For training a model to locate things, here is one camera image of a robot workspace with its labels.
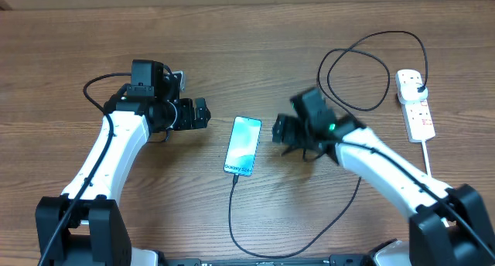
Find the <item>Samsung Galaxy smartphone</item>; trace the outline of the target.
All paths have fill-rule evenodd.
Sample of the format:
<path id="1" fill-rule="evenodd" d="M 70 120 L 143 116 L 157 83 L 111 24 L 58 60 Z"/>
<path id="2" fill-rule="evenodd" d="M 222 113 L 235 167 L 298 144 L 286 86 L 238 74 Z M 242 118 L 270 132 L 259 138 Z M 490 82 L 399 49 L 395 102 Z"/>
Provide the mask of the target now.
<path id="1" fill-rule="evenodd" d="M 224 162 L 225 172 L 239 176 L 252 175 L 261 126 L 259 119 L 241 116 L 234 119 Z"/>

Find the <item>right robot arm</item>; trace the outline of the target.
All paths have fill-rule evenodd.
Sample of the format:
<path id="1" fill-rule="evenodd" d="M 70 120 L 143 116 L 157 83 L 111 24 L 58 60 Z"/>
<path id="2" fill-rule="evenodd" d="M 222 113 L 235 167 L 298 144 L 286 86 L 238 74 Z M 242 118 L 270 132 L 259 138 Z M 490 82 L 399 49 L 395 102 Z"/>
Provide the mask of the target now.
<path id="1" fill-rule="evenodd" d="M 272 140 L 328 155 L 370 183 L 408 221 L 409 239 L 371 251 L 367 265 L 494 263 L 493 227 L 483 198 L 472 186 L 454 188 L 428 176 L 355 117 L 338 118 L 316 88 L 290 101 L 296 115 L 278 115 Z"/>

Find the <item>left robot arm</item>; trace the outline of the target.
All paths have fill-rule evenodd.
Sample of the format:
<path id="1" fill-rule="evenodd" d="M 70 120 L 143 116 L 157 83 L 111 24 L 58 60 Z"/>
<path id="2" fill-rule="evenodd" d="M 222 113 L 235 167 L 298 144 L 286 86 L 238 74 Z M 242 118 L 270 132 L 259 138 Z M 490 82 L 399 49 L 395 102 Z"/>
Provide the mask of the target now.
<path id="1" fill-rule="evenodd" d="M 133 60 L 124 84 L 98 109 L 100 134 L 59 196 L 44 196 L 35 212 L 41 265 L 165 265 L 161 251 L 133 247 L 119 210 L 131 167 L 154 133 L 206 128 L 203 98 L 181 98 L 182 71 Z"/>

